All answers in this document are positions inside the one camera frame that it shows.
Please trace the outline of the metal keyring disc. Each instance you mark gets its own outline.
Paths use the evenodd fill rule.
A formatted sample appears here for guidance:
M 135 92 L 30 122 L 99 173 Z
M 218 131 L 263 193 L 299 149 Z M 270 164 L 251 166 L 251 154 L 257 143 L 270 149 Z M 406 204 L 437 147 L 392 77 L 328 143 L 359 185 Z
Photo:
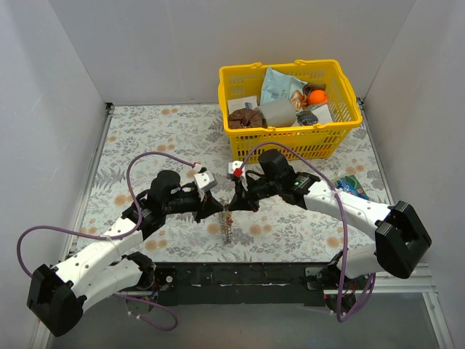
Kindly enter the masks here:
M 222 232 L 224 234 L 224 241 L 229 244 L 232 240 L 232 212 L 229 210 L 227 200 L 222 201 L 223 211 L 221 212 Z

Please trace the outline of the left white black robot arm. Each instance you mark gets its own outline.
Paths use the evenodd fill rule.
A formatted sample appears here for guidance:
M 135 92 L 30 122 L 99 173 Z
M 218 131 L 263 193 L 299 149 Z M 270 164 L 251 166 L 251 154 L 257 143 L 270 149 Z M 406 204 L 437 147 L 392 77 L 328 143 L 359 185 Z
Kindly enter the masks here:
M 212 196 L 217 181 L 205 168 L 186 185 L 171 170 L 157 174 L 149 189 L 103 235 L 55 266 L 41 265 L 31 276 L 27 306 L 56 337 L 69 332 L 93 305 L 129 287 L 148 290 L 155 264 L 128 250 L 161 228 L 169 214 L 190 212 L 196 222 L 223 210 Z

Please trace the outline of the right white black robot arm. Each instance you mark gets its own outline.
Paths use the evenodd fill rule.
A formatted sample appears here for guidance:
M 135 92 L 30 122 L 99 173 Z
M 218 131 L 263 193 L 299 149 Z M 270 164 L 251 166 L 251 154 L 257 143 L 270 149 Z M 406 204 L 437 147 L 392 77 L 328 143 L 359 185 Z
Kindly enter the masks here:
M 262 199 L 279 196 L 287 204 L 339 218 L 373 240 L 331 261 L 328 278 L 337 289 L 382 271 L 407 279 L 432 245 L 415 209 L 404 201 L 390 206 L 336 191 L 316 175 L 295 171 L 275 149 L 261 154 L 259 165 L 262 172 L 256 174 L 241 161 L 229 163 L 228 176 L 235 183 L 231 211 L 255 212 Z

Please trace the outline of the brown chocolate donut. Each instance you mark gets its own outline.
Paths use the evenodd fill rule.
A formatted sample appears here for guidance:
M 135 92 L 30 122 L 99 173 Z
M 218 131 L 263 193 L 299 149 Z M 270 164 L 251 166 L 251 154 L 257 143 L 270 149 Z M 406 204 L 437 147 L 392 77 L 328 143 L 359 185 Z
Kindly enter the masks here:
M 264 119 L 259 111 L 241 108 L 233 111 L 227 119 L 230 129 L 247 129 L 266 127 Z

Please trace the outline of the floral table mat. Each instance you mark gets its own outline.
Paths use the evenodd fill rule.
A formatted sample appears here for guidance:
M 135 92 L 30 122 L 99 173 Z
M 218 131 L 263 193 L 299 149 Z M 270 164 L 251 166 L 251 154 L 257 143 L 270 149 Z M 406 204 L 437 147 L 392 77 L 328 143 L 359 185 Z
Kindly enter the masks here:
M 105 137 L 92 193 L 76 249 L 104 233 L 162 169 L 193 179 L 190 164 L 214 173 L 214 197 L 227 201 L 234 185 L 227 178 L 232 158 L 217 105 L 118 106 Z M 137 248 L 155 261 L 169 262 L 320 262 L 330 260 L 348 241 L 370 243 L 360 231 L 344 230 L 339 220 L 286 204 L 280 197 L 261 201 L 258 212 L 234 212 L 230 237 L 222 218 L 194 222 L 176 214 Z

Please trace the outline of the grey tape roll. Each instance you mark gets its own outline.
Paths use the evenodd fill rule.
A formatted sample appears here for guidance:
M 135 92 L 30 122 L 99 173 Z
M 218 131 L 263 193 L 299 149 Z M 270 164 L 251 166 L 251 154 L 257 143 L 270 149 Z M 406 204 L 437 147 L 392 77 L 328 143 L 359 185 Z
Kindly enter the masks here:
M 261 115 L 264 127 L 291 127 L 296 121 L 296 109 L 284 97 L 259 105 L 255 110 Z

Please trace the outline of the black car key fob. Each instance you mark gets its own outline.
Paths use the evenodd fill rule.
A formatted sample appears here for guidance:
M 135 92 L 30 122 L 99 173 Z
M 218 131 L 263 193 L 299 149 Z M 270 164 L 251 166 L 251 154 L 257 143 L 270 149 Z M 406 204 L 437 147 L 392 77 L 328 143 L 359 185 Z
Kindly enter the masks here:
M 299 126 L 312 126 L 319 122 L 318 117 L 312 111 L 301 111 L 296 115 L 296 121 Z

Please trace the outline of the white card box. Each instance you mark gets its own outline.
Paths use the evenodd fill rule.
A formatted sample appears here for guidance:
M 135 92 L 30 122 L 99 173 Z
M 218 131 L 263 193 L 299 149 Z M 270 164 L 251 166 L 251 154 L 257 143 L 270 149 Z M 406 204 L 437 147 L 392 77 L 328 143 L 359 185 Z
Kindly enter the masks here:
M 240 97 L 227 101 L 228 113 L 231 114 L 240 109 L 255 109 L 258 106 L 257 96 Z

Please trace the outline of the green sponge pack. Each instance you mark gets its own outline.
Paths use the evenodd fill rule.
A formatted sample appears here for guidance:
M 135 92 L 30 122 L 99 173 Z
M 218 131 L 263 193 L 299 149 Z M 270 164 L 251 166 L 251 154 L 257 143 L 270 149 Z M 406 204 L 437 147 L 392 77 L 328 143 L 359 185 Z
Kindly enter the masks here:
M 353 174 L 337 177 L 333 180 L 333 184 L 336 188 L 342 189 L 345 193 L 350 193 L 365 200 L 369 199 L 359 180 Z

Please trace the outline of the gold wrapped candy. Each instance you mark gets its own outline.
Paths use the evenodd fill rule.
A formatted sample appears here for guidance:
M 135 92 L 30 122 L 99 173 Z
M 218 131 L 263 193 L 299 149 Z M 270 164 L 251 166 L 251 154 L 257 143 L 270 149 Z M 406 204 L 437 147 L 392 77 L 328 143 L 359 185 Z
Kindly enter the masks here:
M 298 89 L 293 91 L 293 93 L 289 97 L 289 100 L 297 111 L 303 111 L 308 106 L 306 94 L 304 94 L 301 90 Z

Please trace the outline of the yellow plastic basket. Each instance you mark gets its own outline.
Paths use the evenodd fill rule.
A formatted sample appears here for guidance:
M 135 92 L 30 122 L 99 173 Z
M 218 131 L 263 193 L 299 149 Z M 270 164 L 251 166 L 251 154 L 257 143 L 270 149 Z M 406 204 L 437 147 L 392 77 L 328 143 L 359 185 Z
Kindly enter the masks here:
M 268 68 L 302 81 L 325 84 L 333 122 L 308 127 L 229 128 L 227 101 L 239 97 L 259 97 Z M 288 146 L 306 159 L 327 158 L 349 132 L 363 122 L 355 91 L 339 62 L 333 59 L 223 66 L 219 69 L 218 100 L 232 156 L 239 161 L 244 160 L 256 145 L 271 141 Z

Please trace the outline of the light blue snack bag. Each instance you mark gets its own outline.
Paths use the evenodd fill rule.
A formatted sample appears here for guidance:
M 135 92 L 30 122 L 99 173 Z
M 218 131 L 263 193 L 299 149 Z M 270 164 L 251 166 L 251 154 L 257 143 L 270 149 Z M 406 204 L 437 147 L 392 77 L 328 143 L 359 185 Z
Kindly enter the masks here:
M 306 81 L 268 67 L 262 83 L 260 104 L 264 105 L 284 97 L 289 99 L 295 91 L 302 92 L 306 85 Z

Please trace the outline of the orange fruit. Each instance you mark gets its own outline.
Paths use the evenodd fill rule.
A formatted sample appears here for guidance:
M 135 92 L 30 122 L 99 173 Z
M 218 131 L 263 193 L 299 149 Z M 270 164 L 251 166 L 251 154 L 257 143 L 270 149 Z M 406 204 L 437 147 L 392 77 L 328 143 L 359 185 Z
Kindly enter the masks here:
M 307 97 L 308 105 L 321 105 L 328 102 L 328 95 L 324 90 L 316 89 L 309 93 Z

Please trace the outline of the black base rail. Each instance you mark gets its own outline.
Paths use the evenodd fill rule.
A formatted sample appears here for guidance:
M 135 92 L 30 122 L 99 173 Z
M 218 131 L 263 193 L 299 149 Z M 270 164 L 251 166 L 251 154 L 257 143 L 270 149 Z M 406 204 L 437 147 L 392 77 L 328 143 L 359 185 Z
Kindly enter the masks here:
M 144 289 L 130 295 L 156 295 L 159 304 L 302 304 L 323 307 L 324 291 L 336 291 L 341 271 L 322 262 L 161 262 Z

